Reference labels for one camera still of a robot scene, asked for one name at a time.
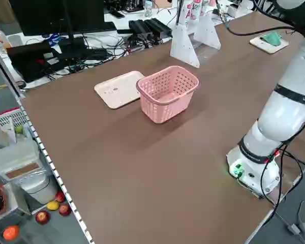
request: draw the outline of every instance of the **lemon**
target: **lemon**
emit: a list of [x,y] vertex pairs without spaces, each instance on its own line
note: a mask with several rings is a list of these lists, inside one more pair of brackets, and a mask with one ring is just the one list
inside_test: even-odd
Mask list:
[[48,210],[55,211],[59,208],[59,203],[56,201],[51,201],[46,205]]

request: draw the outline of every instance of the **white pad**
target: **white pad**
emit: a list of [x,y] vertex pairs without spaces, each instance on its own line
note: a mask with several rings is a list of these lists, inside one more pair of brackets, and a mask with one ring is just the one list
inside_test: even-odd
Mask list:
[[95,85],[94,89],[111,109],[119,108],[140,98],[137,81],[144,76],[132,71]]

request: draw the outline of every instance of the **green object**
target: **green object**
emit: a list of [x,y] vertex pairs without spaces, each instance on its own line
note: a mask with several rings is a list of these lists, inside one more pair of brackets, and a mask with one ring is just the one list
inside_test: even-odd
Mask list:
[[271,44],[272,46],[280,46],[282,36],[277,32],[270,32],[260,37],[261,40]]
[[23,126],[17,126],[17,127],[15,127],[15,132],[16,132],[17,134],[23,134],[23,130],[24,130]]

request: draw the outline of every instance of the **pink plastic basket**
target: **pink plastic basket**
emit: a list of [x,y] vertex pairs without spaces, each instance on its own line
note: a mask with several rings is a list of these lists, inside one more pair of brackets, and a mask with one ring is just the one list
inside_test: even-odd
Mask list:
[[155,123],[163,123],[184,111],[199,80],[180,66],[170,66],[137,82],[141,109]]

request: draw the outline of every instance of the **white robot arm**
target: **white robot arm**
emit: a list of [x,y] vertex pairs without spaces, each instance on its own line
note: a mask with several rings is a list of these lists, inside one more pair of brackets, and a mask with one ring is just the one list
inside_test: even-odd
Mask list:
[[[294,23],[305,25],[305,0],[273,0]],[[227,154],[229,172],[258,196],[270,193],[280,182],[275,162],[278,148],[305,124],[305,41],[272,92],[259,119]]]

